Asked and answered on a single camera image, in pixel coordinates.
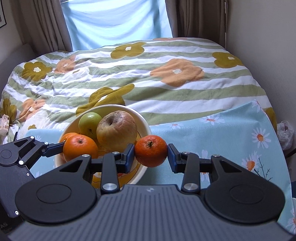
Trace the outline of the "large orange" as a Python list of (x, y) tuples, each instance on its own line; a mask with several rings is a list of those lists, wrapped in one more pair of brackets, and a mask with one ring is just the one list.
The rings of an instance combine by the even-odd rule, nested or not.
[(92, 138), (77, 134), (65, 141), (63, 156), (66, 162), (69, 162), (83, 154), (89, 154), (92, 158), (98, 157), (98, 147)]

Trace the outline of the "large yellowish apple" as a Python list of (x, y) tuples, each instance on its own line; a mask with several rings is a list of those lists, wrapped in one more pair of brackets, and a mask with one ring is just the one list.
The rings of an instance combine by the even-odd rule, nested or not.
[(128, 144), (137, 139), (137, 125), (131, 114), (117, 110), (107, 114), (98, 124), (96, 130), (100, 145), (107, 152), (123, 152)]

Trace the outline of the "small tangerine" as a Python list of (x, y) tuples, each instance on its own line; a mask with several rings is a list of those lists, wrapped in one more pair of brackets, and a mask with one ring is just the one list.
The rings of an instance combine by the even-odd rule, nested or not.
[(142, 165), (154, 168), (161, 165), (167, 158), (168, 145), (161, 137), (148, 135), (137, 141), (134, 154)]

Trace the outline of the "green apple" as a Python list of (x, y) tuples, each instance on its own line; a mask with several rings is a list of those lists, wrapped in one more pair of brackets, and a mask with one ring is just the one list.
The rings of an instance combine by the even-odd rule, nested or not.
[(96, 136), (97, 126), (101, 120), (102, 120), (102, 116), (97, 113), (90, 112), (90, 113), (84, 114), (80, 118), (78, 123), (79, 132), (82, 135), (86, 135), (95, 140), (97, 138)]

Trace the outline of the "small tissue packet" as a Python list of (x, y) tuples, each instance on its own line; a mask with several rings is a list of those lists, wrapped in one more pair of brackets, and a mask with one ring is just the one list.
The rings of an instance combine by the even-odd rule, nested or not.
[(10, 118), (3, 114), (0, 119), (0, 135), (5, 136), (9, 132)]

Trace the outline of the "cream ceramic bowl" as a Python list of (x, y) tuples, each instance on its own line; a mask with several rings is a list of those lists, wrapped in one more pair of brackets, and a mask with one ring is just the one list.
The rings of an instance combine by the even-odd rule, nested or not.
[[(89, 112), (94, 112), (94, 113), (98, 113), (99, 115), (101, 115), (102, 117), (104, 117), (105, 115), (116, 111), (116, 110), (123, 110), (128, 112), (135, 120), (135, 123), (137, 125), (137, 141), (140, 140), (141, 138), (151, 135), (151, 129), (148, 125), (148, 123), (146, 122), (146, 120), (134, 109), (131, 109), (127, 106), (123, 106), (123, 105), (118, 105), (118, 104), (106, 104), (106, 105), (101, 105), (101, 106), (97, 106), (94, 108), (91, 108), (81, 114), (79, 114), (68, 126), (67, 128), (62, 132), (59, 141), (62, 139), (62, 137), (67, 134), (67, 133), (79, 133), (79, 127), (78, 127), (78, 123), (79, 120), (81, 119), (81, 117)], [(98, 145), (98, 150), (99, 150), (99, 157), (102, 157), (103, 154), (107, 154), (107, 152), (105, 151), (105, 149), (99, 144), (99, 142), (97, 141), (97, 139), (95, 139), (96, 144)], [(64, 160), (64, 157), (62, 154), (58, 154), (57, 156), (55, 156), (54, 158), (54, 163), (55, 163), (55, 168), (63, 165), (66, 163), (66, 161)], [(146, 172), (147, 167), (143, 166), (142, 164), (140, 164), (136, 158), (133, 161), (133, 165), (131, 168), (131, 171), (128, 174), (118, 174), (118, 180), (119, 180), (119, 186), (120, 188), (122, 188), (123, 185), (125, 184), (137, 184), (137, 182), (142, 178), (142, 176), (144, 175), (144, 173)], [(95, 173), (93, 175), (93, 179), (92, 179), (92, 186), (95, 188), (99, 188), (100, 187), (100, 181), (101, 181), (101, 173)]]

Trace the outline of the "blue daisy tablecloth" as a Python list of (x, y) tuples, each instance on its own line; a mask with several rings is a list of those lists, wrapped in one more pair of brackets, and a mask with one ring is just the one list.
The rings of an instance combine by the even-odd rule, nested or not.
[[(279, 224), (295, 234), (295, 211), (292, 202), (292, 188), (287, 164), (278, 137), (263, 109), (252, 101), (218, 114), (203, 118), (163, 123), (150, 126), (152, 134), (172, 143), (179, 151), (196, 153), (200, 158), (210, 159), (213, 154), (221, 154), (257, 176), (271, 181), (285, 194), (285, 207)], [(25, 137), (34, 136), (41, 142), (57, 143), (64, 134), (62, 129), (32, 128)], [(263, 135), (257, 141), (256, 134)], [(34, 177), (39, 177), (64, 161), (41, 158), (31, 168)], [(161, 166), (148, 168), (145, 173), (135, 161), (133, 172), (119, 174), (120, 186), (130, 184), (137, 177), (140, 185), (177, 184), (181, 187), (183, 174), (173, 174), (166, 160)]]

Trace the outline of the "floral striped duvet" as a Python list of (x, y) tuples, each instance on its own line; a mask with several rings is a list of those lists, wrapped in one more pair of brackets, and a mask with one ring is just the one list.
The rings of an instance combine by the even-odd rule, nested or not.
[(32, 128), (66, 128), (106, 104), (136, 110), (149, 125), (209, 116), (256, 100), (272, 124), (264, 89), (242, 61), (201, 38), (159, 38), (43, 54), (15, 66), (1, 93), (10, 119), (1, 143)]

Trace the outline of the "grey bed headboard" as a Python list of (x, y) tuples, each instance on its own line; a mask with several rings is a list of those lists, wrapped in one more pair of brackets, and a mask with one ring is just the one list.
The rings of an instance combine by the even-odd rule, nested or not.
[(36, 54), (32, 50), (31, 46), (29, 44), (24, 44), (16, 51), (11, 53), (10, 56), (8, 56), (0, 65), (1, 68), (1, 75), (0, 75), (0, 89), (1, 92), (3, 91), (5, 85), (8, 82), (8, 78), (15, 68), (15, 66), (30, 61), (32, 59), (36, 58)]

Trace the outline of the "white plastic bag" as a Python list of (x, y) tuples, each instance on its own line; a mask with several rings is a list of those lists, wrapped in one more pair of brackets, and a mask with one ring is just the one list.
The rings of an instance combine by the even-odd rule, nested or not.
[(283, 151), (292, 147), (294, 133), (294, 128), (288, 121), (284, 120), (277, 124), (277, 136)]

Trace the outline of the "brown curtain left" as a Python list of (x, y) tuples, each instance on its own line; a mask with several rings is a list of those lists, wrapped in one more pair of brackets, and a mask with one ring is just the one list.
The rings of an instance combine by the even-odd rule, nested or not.
[(9, 1), (24, 44), (37, 55), (73, 51), (61, 1)]

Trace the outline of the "brown curtain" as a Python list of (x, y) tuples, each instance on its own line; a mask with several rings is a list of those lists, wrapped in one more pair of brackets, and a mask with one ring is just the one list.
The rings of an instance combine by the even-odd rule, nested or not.
[(227, 1), (166, 0), (165, 3), (173, 37), (204, 38), (225, 47)]
[(61, 1), (9, 1), (24, 44), (37, 55), (73, 51)]

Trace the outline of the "light blue window cloth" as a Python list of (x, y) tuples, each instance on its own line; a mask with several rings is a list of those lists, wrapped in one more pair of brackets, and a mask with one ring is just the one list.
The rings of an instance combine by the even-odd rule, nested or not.
[(171, 37), (165, 1), (62, 1), (73, 50)]

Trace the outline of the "brown curtain right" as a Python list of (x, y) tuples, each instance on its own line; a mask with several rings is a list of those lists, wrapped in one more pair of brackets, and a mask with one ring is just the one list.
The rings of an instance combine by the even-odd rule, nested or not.
[(225, 47), (227, 1), (166, 0), (165, 3), (173, 37), (204, 38)]

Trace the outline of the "framed picture on wall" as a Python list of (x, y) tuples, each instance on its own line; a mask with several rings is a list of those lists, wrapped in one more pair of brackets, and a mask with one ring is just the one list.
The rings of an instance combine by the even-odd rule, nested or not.
[(0, 0), (0, 28), (6, 25), (6, 18), (4, 16), (3, 3)]

